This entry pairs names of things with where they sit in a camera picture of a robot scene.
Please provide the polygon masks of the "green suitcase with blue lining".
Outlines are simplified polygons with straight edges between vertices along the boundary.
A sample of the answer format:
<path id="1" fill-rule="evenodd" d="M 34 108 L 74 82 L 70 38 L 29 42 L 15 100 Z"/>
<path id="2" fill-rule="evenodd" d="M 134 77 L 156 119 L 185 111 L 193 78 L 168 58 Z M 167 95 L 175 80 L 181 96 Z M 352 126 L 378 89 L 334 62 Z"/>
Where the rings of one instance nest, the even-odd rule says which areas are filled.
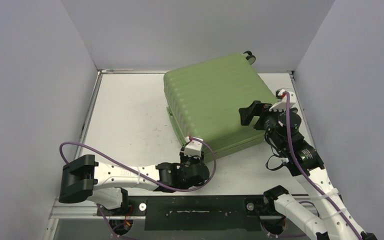
<path id="1" fill-rule="evenodd" d="M 163 75 L 163 92 L 180 144 L 185 137 L 203 139 L 207 162 L 262 143 L 263 131 L 240 124 L 239 108 L 276 101 L 243 53 L 170 70 Z"/>

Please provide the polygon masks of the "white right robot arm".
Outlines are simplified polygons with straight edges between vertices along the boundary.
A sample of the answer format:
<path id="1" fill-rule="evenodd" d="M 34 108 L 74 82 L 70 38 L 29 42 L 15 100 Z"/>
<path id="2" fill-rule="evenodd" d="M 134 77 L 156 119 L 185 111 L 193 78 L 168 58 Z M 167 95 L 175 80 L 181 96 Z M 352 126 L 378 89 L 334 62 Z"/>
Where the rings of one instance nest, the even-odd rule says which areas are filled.
<path id="1" fill-rule="evenodd" d="M 375 240 L 376 235 L 364 230 L 352 217 L 318 152 L 300 133 L 302 119 L 297 108 L 270 111 L 271 106 L 256 100 L 240 108 L 240 123 L 249 126 L 258 117 L 254 129 L 264 131 L 266 142 L 287 159 L 284 166 L 306 191 L 318 215 L 305 209 L 281 185 L 264 192 L 264 210 L 285 216 L 312 240 Z"/>

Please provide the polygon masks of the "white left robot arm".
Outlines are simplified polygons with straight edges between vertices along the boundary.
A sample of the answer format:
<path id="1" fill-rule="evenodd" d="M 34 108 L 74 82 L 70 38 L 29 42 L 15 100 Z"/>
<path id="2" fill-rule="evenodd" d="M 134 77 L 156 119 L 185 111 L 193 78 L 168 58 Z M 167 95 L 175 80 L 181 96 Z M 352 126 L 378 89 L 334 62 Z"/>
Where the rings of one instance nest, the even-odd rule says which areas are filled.
<path id="1" fill-rule="evenodd" d="M 83 155 L 63 167 L 58 201 L 63 204 L 90 201 L 123 215 L 130 207 L 128 188 L 175 193 L 203 186 L 211 174 L 202 158 L 180 156 L 180 163 L 124 168 L 97 161 L 93 154 Z"/>

